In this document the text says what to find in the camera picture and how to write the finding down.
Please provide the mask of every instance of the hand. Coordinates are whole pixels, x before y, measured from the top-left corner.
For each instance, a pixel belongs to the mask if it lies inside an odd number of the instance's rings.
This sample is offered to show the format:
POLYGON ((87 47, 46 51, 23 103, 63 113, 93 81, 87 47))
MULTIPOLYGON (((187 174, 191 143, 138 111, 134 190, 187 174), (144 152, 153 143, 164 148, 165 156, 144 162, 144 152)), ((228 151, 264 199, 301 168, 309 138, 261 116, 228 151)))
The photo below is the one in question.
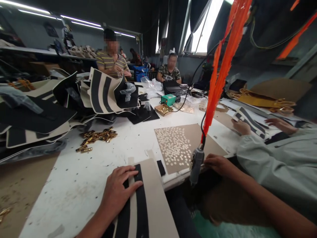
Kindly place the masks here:
POLYGON ((286 121, 283 121, 280 118, 266 119, 265 122, 269 123, 269 126, 275 126, 276 128, 280 129, 288 135, 292 135, 296 131, 298 131, 298 128, 293 127, 291 124, 287 123, 286 121))
POLYGON ((127 70, 123 71, 124 76, 131 77, 131 73, 127 70))
POLYGON ((111 71, 117 71, 119 73, 119 75, 122 76, 123 74, 123 70, 120 68, 119 65, 115 64, 114 66, 112 66, 111 71))
POLYGON ((143 185, 142 181, 131 184, 127 189, 123 182, 135 176, 139 171, 134 171, 134 166, 116 168, 108 177, 99 209, 114 219, 124 207, 129 197, 143 185))
POLYGON ((209 154, 204 160, 206 167, 213 169, 219 175, 234 180, 239 175, 243 174, 237 167, 234 166, 228 159, 223 156, 209 154))
POLYGON ((251 135, 251 127, 249 124, 239 120, 236 122, 235 120, 231 119, 233 123, 233 128, 235 128, 238 132, 241 133, 241 135, 246 136, 246 135, 251 135))

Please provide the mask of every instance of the camouflage shirt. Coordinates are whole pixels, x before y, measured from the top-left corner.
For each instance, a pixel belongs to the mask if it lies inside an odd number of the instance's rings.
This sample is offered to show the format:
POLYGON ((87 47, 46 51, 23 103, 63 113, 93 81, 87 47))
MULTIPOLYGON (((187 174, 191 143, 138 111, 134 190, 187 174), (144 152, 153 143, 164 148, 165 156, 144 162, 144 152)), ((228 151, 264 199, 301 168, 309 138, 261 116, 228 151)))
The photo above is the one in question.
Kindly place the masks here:
POLYGON ((160 66, 158 69, 158 72, 161 73, 162 77, 165 78, 166 76, 171 76, 174 80, 179 80, 181 79, 181 74, 178 70, 178 68, 174 68, 173 72, 169 72, 167 69, 167 64, 163 64, 160 66))

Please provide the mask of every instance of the striped shirt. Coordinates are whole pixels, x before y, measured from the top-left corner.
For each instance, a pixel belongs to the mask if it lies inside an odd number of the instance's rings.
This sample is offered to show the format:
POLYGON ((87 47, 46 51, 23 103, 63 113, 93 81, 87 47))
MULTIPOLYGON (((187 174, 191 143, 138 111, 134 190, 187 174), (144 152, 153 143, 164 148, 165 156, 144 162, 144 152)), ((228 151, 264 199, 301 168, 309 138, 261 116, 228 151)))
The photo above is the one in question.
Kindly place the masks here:
MULTIPOLYGON (((123 71, 129 71, 128 65, 124 59, 124 57, 120 54, 118 54, 118 59, 115 62, 113 60, 113 57, 110 56, 109 54, 105 53, 105 52, 98 52, 97 53, 97 66, 101 66, 104 67, 104 69, 109 69, 112 68, 114 65, 118 65, 123 71)), ((116 72, 114 74, 110 74, 109 76, 113 77, 113 78, 121 78, 122 76, 120 76, 119 72, 116 72)))

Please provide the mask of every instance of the light green jacket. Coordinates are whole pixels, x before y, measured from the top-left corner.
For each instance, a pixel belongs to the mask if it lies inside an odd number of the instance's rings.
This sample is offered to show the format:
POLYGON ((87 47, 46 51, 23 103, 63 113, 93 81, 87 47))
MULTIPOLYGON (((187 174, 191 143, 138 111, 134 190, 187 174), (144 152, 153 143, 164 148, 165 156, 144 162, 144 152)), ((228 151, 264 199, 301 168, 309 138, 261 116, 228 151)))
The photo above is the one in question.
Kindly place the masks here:
POLYGON ((259 184, 317 223, 317 129, 269 145, 241 136, 237 157, 259 184))

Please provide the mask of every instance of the fluorescent light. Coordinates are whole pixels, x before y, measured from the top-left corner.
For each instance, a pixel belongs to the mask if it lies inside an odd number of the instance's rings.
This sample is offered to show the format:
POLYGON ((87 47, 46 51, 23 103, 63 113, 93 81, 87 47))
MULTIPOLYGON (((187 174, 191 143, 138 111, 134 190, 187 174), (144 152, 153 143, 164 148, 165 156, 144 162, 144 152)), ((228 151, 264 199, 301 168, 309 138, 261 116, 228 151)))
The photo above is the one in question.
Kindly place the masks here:
POLYGON ((39 14, 39 13, 28 12, 28 11, 24 11, 24 10, 21 10, 21 9, 18 9, 18 10, 19 10, 20 12, 24 12, 24 13, 28 13, 28 14, 33 14, 33 15, 37 15, 37 16, 41 16, 41 17, 47 17, 47 18, 51 18, 51 19, 55 19, 55 20, 62 20, 61 18, 55 18, 55 17, 51 17, 51 16, 39 14))
POLYGON ((50 13, 48 11, 46 11, 46 10, 30 7, 30 6, 27 6, 27 5, 24 5, 24 4, 15 3, 15 2, 7 1, 7 0, 0 0, 0 2, 1 3, 6 3, 6 4, 10 4, 10 5, 14 5, 14 6, 21 7, 21 8, 26 8, 26 9, 37 11, 37 12, 43 12, 43 13, 46 13, 46 14, 50 15, 50 13))
POLYGON ((88 27, 92 27, 92 28, 96 28, 96 29, 100 29, 100 30, 103 30, 103 28, 101 28, 101 27, 96 27, 96 26, 90 26, 90 25, 82 24, 82 23, 79 23, 79 22, 75 22, 75 21, 72 21, 72 23, 75 23, 75 24, 78 24, 78 25, 84 25, 84 26, 88 26, 88 27))
POLYGON ((123 34, 123 33, 117 32, 117 31, 115 31, 115 33, 117 33, 117 34, 121 34, 121 35, 125 35, 125 36, 128 36, 128 37, 135 38, 135 36, 131 36, 131 35, 127 35, 127 34, 123 34))
POLYGON ((63 18, 70 19, 70 20, 75 20, 75 21, 86 23, 86 24, 90 24, 90 25, 95 25, 95 26, 101 27, 101 25, 98 25, 98 24, 95 24, 95 23, 91 23, 91 22, 88 22, 88 21, 83 21, 83 20, 79 20, 79 19, 76 19, 76 18, 71 18, 71 17, 67 17, 67 16, 63 16, 63 15, 60 15, 60 16, 63 17, 63 18))

